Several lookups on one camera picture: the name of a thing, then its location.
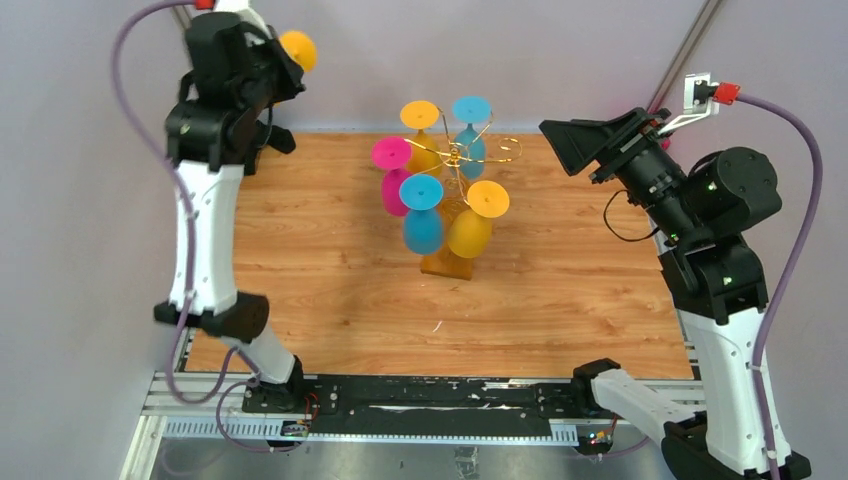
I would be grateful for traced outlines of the yellow wine glass taken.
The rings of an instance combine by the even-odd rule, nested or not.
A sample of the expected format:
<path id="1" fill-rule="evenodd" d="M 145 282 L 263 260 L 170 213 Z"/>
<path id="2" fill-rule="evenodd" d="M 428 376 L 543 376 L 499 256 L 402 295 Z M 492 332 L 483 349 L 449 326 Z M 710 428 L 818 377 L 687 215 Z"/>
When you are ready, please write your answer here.
<path id="1" fill-rule="evenodd" d="M 317 48 L 304 32 L 289 30 L 278 37 L 282 54 L 279 95 L 276 102 L 295 98 L 306 87 L 304 75 L 317 64 Z"/>
<path id="2" fill-rule="evenodd" d="M 510 197 L 501 184 L 481 180 L 469 187 L 465 200 L 468 208 L 453 220 L 446 240 L 453 254 L 473 259 L 486 249 L 493 232 L 493 221 L 508 211 Z"/>

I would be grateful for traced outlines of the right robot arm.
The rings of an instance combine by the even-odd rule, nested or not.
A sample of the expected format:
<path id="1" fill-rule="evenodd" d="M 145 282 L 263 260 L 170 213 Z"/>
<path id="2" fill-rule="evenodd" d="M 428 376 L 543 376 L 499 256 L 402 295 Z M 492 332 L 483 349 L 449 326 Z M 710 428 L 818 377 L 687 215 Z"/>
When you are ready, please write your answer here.
<path id="1" fill-rule="evenodd" d="M 743 234 L 782 206 L 769 159 L 747 147 L 703 157 L 685 172 L 662 148 L 667 110 L 635 108 L 608 121 L 545 120 L 564 170 L 617 179 L 665 237 L 661 273 L 699 360 L 701 409 L 681 406 L 600 359 L 573 372 L 571 403 L 629 421 L 661 449 L 678 479 L 806 479 L 810 461 L 786 441 L 757 341 L 769 294 Z"/>

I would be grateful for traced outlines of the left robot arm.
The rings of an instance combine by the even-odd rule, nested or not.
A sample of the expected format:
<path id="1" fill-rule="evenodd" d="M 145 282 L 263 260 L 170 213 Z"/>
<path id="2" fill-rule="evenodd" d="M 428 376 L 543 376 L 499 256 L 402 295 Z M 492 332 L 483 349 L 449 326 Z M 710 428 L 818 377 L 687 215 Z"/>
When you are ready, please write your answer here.
<path id="1" fill-rule="evenodd" d="M 301 361 L 274 334 L 267 297 L 236 286 L 233 242 L 241 182 L 273 132 L 260 115 L 304 90 L 304 68 L 249 2 L 200 1 L 197 9 L 184 34 L 191 68 L 164 123 L 178 265 L 153 316 L 236 349 L 253 370 L 254 393 L 293 413 L 306 400 Z"/>

